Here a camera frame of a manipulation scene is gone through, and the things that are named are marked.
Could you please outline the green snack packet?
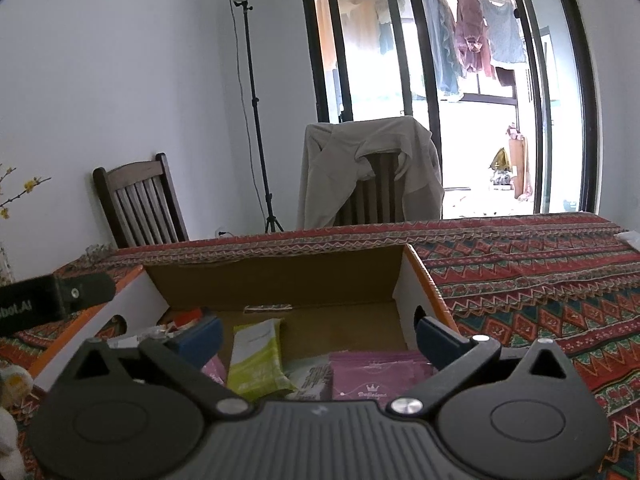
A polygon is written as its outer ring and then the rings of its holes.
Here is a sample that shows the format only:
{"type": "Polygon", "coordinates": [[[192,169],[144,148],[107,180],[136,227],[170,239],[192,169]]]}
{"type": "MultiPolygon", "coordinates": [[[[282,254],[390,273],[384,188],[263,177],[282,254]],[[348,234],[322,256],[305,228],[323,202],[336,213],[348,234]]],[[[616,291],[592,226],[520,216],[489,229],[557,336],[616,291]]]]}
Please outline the green snack packet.
{"type": "Polygon", "coordinates": [[[280,318],[268,318],[233,329],[227,387],[247,401],[296,390],[283,369],[280,324],[280,318]]]}

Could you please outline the purple snack packet in box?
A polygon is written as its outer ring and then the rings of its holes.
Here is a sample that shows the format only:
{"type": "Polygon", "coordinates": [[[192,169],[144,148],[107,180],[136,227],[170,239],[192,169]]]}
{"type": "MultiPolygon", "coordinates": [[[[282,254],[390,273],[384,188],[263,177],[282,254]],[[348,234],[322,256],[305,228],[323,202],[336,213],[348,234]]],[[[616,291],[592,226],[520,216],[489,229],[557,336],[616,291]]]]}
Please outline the purple snack packet in box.
{"type": "Polygon", "coordinates": [[[334,401],[372,400],[381,406],[437,372],[415,351],[335,352],[329,363],[334,401]]]}

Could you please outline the yellow flower branches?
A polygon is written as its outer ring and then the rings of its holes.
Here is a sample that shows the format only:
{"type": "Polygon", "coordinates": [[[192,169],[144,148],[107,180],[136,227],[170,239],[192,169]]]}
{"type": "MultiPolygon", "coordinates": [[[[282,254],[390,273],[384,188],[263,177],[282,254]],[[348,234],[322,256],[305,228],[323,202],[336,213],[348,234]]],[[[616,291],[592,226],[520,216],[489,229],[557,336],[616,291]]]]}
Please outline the yellow flower branches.
{"type": "Polygon", "coordinates": [[[11,218],[11,206],[21,200],[23,197],[32,194],[36,188],[52,180],[51,177],[32,177],[26,180],[20,188],[14,191],[6,192],[6,180],[12,177],[12,174],[16,171],[13,166],[1,165],[1,203],[0,203],[0,216],[2,220],[9,220],[11,218]]]}

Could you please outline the orange cardboard snack box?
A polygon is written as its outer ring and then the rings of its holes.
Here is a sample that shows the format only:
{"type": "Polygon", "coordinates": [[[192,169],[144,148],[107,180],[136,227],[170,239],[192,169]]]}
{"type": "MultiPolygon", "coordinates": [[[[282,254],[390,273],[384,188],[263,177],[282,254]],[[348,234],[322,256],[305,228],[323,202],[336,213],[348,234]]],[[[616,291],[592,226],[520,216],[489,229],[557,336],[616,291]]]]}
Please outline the orange cardboard snack box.
{"type": "Polygon", "coordinates": [[[181,311],[212,312],[224,324],[222,362],[230,360],[234,328],[266,318],[282,318],[281,350],[287,360],[338,350],[413,350],[417,308],[449,328],[456,326],[409,245],[149,262],[120,266],[112,274],[115,297],[81,312],[29,367],[40,389],[50,389],[80,344],[114,316],[134,333],[181,311]]]}

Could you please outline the patterned red tablecloth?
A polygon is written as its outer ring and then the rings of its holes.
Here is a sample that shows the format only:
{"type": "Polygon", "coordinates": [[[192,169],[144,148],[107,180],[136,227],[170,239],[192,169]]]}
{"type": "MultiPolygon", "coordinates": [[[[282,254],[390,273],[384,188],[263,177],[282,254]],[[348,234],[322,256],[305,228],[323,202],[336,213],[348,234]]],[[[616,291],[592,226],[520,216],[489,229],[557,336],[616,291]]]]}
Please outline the patterned red tablecloth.
{"type": "Polygon", "coordinates": [[[639,255],[594,214],[346,226],[124,249],[128,263],[219,262],[407,243],[467,335],[512,347],[555,337],[608,413],[602,479],[639,474],[639,255]]]}

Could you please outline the dark wooden chair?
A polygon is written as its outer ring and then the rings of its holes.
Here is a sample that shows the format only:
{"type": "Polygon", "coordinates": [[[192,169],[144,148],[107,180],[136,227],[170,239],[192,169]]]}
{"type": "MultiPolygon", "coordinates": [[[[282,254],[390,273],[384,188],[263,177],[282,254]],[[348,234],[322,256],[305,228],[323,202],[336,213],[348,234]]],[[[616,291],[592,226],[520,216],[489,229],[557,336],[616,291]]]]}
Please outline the dark wooden chair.
{"type": "Polygon", "coordinates": [[[118,248],[189,240],[165,153],[92,172],[96,195],[118,248]]]}

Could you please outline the chair draped with jacket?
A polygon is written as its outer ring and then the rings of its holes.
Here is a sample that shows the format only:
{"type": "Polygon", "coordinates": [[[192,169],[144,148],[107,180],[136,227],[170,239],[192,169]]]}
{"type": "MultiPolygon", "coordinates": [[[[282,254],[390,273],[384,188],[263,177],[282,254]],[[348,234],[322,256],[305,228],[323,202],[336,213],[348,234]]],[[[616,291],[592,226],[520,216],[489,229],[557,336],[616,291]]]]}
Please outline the chair draped with jacket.
{"type": "Polygon", "coordinates": [[[371,154],[367,160],[373,169],[373,177],[357,182],[354,192],[338,211],[334,226],[405,221],[402,209],[405,180],[396,179],[399,153],[371,154]]]}

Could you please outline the beige jacket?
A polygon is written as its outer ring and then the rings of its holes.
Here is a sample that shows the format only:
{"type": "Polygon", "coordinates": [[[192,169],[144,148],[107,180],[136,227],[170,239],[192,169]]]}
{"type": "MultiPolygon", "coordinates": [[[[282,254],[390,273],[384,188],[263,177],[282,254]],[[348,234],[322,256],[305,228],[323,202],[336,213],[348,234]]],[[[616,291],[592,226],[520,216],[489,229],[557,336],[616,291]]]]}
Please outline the beige jacket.
{"type": "Polygon", "coordinates": [[[306,127],[297,227],[332,226],[357,183],[374,177],[368,157],[386,153],[398,155],[394,179],[405,183],[405,219],[442,218],[445,191],[431,131],[413,117],[401,116],[306,127]]]}

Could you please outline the black framed glass door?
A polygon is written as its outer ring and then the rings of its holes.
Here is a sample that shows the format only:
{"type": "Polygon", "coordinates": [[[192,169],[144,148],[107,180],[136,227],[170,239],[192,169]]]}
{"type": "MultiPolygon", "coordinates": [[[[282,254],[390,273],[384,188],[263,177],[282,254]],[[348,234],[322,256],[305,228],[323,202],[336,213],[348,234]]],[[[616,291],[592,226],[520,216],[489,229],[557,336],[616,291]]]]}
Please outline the black framed glass door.
{"type": "Polygon", "coordinates": [[[447,218],[594,211],[598,110],[577,0],[303,0],[317,116],[410,116],[447,218]]]}

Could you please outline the maroon hanging shirt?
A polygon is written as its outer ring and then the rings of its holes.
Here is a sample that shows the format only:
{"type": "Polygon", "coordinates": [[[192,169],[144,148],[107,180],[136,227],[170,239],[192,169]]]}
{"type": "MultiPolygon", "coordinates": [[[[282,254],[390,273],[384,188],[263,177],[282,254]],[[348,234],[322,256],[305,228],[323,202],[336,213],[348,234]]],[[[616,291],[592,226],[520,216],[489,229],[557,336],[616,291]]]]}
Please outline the maroon hanging shirt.
{"type": "Polygon", "coordinates": [[[460,64],[465,73],[484,73],[495,77],[491,65],[487,26],[478,0],[458,0],[454,38],[460,64]]]}

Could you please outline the blue hanging garment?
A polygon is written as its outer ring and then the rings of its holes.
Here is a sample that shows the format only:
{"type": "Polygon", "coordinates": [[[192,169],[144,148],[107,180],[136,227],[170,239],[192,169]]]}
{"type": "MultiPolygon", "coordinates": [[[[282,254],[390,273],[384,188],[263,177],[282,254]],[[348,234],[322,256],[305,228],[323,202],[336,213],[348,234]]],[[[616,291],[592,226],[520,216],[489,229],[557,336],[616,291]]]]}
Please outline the blue hanging garment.
{"type": "Polygon", "coordinates": [[[454,38],[454,17],[446,0],[422,0],[438,95],[454,102],[462,97],[462,67],[454,38]]]}

